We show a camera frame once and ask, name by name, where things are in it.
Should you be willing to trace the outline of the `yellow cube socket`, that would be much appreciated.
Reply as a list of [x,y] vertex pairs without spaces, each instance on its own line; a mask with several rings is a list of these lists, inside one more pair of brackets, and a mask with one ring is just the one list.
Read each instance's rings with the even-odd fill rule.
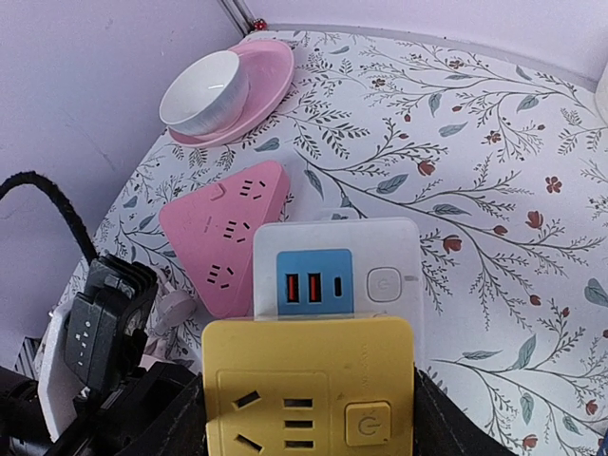
[[201,348],[212,455],[413,451],[413,332],[402,318],[218,320]]

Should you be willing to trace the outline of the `round pink socket with cord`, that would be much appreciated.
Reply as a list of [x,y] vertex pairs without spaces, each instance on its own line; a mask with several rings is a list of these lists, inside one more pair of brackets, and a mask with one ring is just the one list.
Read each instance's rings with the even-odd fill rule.
[[176,289],[167,275],[158,267],[151,269],[157,275],[158,293],[153,305],[146,333],[148,336],[143,351],[141,366],[149,369],[156,362],[168,362],[167,344],[175,329],[191,317],[198,307],[193,296]]

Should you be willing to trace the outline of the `white power strip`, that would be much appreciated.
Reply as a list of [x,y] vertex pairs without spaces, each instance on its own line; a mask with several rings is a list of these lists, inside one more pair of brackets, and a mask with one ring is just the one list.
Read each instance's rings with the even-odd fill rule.
[[277,222],[253,242],[256,317],[385,314],[402,317],[425,351],[417,224],[404,217]]

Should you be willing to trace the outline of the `pink power strip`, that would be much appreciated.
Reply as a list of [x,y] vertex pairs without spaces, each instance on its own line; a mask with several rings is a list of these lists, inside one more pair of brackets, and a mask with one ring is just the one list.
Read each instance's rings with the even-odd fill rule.
[[279,219],[290,190],[276,161],[264,161],[163,206],[167,240],[215,318],[253,312],[253,241]]

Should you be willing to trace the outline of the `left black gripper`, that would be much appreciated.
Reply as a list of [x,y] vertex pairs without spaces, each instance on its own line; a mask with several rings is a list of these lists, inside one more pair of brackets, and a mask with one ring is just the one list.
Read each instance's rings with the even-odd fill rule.
[[136,369],[121,389],[104,402],[89,405],[75,401],[77,419],[53,443],[37,394],[38,383],[24,375],[1,369],[1,453],[3,455],[110,455],[108,411],[124,390],[141,379],[165,375],[188,383],[196,376],[184,366],[157,363],[150,370]]

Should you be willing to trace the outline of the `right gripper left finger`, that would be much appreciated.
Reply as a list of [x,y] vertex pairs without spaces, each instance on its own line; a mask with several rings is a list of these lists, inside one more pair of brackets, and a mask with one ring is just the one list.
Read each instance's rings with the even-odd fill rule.
[[123,391],[108,411],[110,455],[205,455],[199,375],[188,383],[157,375]]

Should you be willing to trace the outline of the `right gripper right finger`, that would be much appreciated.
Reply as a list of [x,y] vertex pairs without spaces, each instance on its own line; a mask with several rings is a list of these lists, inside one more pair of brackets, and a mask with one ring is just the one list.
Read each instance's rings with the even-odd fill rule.
[[422,370],[414,372],[414,444],[420,456],[514,456],[478,428]]

